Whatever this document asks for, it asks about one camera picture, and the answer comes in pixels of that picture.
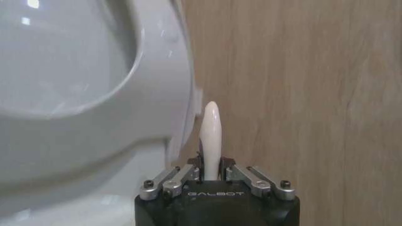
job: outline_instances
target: white handle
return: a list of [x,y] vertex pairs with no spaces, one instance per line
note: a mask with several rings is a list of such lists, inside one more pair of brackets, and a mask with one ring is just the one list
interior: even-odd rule
[[204,180],[216,180],[222,152],[222,126],[219,108],[214,101],[207,104],[204,109],[200,142],[203,147]]

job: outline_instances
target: toilet bowl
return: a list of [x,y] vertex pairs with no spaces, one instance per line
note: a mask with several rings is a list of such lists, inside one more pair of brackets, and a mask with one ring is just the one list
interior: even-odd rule
[[0,1],[0,226],[134,225],[200,109],[171,0]]

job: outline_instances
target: silver metal link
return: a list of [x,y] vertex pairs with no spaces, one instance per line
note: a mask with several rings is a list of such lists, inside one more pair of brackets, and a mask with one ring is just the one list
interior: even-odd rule
[[242,180],[250,187],[251,194],[262,197],[271,191],[271,185],[262,180],[246,167],[234,165],[226,169],[226,180]]
[[159,175],[154,178],[154,186],[150,188],[144,188],[144,186],[139,189],[139,197],[142,200],[154,200],[158,197],[158,193],[162,189],[162,183],[167,180],[170,180],[175,174],[178,173],[178,170],[175,167],[164,170]]
[[282,188],[279,184],[275,183],[274,180],[271,180],[262,169],[258,166],[252,166],[250,168],[250,171],[263,180],[268,181],[272,187],[272,191],[275,193],[275,196],[280,200],[291,201],[295,199],[296,192],[295,189],[288,187],[288,188]]
[[168,192],[171,197],[176,197],[182,194],[182,186],[187,180],[195,180],[199,178],[200,170],[194,165],[186,164],[178,174],[171,180],[163,183],[163,192]]

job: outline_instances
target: wood grain panel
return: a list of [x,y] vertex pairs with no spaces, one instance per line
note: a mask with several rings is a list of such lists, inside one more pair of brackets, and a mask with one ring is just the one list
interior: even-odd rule
[[294,182],[303,226],[399,225],[401,1],[182,2],[223,154]]

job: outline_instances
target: printed logo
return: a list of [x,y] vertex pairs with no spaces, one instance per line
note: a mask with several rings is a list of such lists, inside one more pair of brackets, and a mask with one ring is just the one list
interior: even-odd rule
[[235,196],[244,195],[244,192],[188,192],[188,196]]

